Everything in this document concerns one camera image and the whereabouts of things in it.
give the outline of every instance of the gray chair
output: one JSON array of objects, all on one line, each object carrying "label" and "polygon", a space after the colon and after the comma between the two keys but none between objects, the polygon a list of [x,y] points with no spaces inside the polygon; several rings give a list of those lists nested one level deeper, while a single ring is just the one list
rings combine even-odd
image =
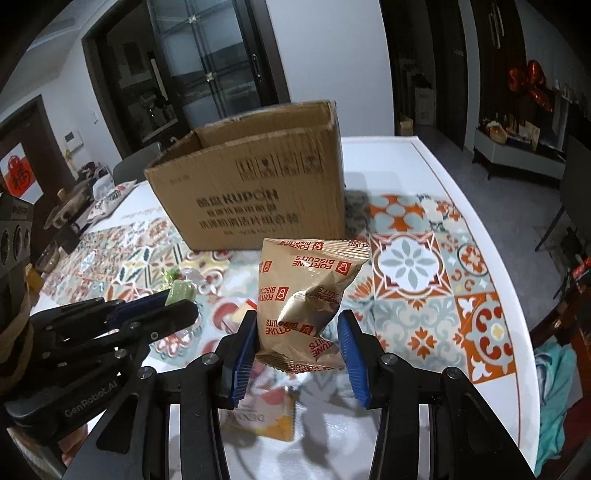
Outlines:
[{"label": "gray chair", "polygon": [[562,206],[535,247],[537,252],[566,211],[569,218],[586,241],[591,239],[591,206],[589,205],[589,179],[591,179],[591,151],[575,137],[569,137],[564,175],[560,181]]},{"label": "gray chair", "polygon": [[124,181],[145,180],[144,169],[152,160],[158,158],[161,153],[162,145],[160,145],[160,142],[154,142],[132,153],[129,157],[124,158],[113,169],[113,181],[115,185]]}]

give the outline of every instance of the sliding glass door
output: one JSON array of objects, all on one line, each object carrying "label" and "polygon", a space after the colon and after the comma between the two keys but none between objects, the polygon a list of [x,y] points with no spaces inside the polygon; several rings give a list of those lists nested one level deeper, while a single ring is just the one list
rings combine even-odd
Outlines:
[{"label": "sliding glass door", "polygon": [[148,0],[191,127],[277,103],[245,0]]}]

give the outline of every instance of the chair leg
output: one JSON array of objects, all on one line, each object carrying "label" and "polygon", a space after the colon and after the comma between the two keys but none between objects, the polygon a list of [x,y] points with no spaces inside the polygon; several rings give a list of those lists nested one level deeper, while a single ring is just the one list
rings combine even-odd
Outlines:
[{"label": "chair leg", "polygon": [[546,233],[544,234],[544,236],[542,237],[542,240],[540,240],[540,243],[537,245],[537,247],[535,247],[534,251],[537,252],[540,247],[542,246],[542,244],[546,241],[546,239],[550,236],[550,232],[552,230],[554,230],[554,227],[556,226],[556,224],[558,223],[558,220],[560,220],[560,217],[562,217],[562,214],[564,213],[564,206],[560,207],[560,210],[558,210],[558,213],[556,214],[556,216],[554,217],[554,220],[552,220],[552,223],[550,224],[550,226],[548,227],[548,229],[546,230]]}]

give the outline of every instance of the hand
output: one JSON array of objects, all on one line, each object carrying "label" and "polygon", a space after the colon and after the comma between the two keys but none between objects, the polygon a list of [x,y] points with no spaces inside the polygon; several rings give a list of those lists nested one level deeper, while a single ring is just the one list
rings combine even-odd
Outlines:
[{"label": "hand", "polygon": [[57,444],[62,451],[61,460],[66,466],[69,466],[80,446],[88,437],[88,425],[84,425],[77,430],[74,430],[67,437],[61,439]]}]

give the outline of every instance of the red balloon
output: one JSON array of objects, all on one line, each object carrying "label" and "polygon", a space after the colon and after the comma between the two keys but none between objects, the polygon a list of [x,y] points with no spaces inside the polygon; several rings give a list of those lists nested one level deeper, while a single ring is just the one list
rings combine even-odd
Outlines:
[{"label": "red balloon", "polygon": [[546,85],[546,77],[542,65],[537,60],[530,60],[527,63],[528,80],[532,85]]},{"label": "red balloon", "polygon": [[527,82],[527,77],[523,70],[519,68],[509,69],[509,90],[518,93]]},{"label": "red balloon", "polygon": [[550,105],[550,99],[548,98],[548,95],[539,87],[532,86],[530,89],[530,95],[535,100],[535,102],[547,112],[551,112],[553,110],[552,105]]}]

